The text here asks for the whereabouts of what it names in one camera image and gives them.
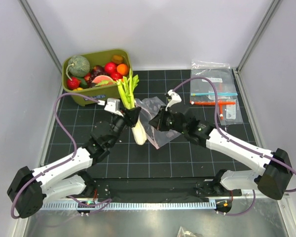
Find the clear polka-dot pink zip bag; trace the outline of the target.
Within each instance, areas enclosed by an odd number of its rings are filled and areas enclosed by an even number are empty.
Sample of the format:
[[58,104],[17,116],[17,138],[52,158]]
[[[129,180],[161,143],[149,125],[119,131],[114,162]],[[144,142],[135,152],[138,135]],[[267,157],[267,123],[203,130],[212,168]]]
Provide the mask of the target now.
[[144,127],[148,141],[156,148],[160,149],[167,143],[171,142],[181,134],[174,130],[159,131],[157,130],[158,122],[153,122],[153,126],[150,125],[150,121],[154,119],[161,106],[165,106],[158,97],[145,98],[143,100],[135,99],[135,106],[141,107],[139,119]]

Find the green celery stalk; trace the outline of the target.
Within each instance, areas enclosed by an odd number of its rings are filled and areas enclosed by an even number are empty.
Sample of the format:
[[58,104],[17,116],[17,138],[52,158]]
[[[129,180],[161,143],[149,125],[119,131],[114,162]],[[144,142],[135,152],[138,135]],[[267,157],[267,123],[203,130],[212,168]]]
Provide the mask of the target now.
[[[135,106],[134,90],[139,83],[138,75],[133,76],[132,69],[129,70],[128,76],[123,76],[122,79],[117,80],[117,89],[123,103],[123,106],[128,110],[140,110],[141,107]],[[134,140],[137,145],[143,145],[146,140],[146,132],[139,118],[135,119],[136,122],[131,126]]]

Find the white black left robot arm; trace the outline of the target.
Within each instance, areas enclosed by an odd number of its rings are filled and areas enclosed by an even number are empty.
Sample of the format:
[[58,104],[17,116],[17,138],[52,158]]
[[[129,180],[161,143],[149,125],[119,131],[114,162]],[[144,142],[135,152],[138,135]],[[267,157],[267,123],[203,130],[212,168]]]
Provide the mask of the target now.
[[112,121],[102,121],[91,132],[89,140],[81,147],[46,166],[20,168],[15,174],[7,195],[12,202],[13,219],[25,219],[50,201],[72,195],[88,198],[94,194],[94,181],[86,169],[106,158],[126,127],[134,127],[141,108],[115,111]]

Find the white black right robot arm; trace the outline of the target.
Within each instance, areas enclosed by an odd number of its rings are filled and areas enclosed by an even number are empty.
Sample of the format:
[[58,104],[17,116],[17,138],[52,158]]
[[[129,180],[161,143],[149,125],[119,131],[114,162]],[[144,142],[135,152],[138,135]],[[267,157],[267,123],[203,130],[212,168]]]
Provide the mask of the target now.
[[162,107],[149,121],[158,131],[173,130],[189,142],[222,153],[246,165],[249,170],[220,170],[212,183],[219,196],[237,189],[258,190],[265,196],[280,200],[287,191],[293,172],[288,153],[280,148],[271,151],[259,148],[198,120],[194,115],[172,112]]

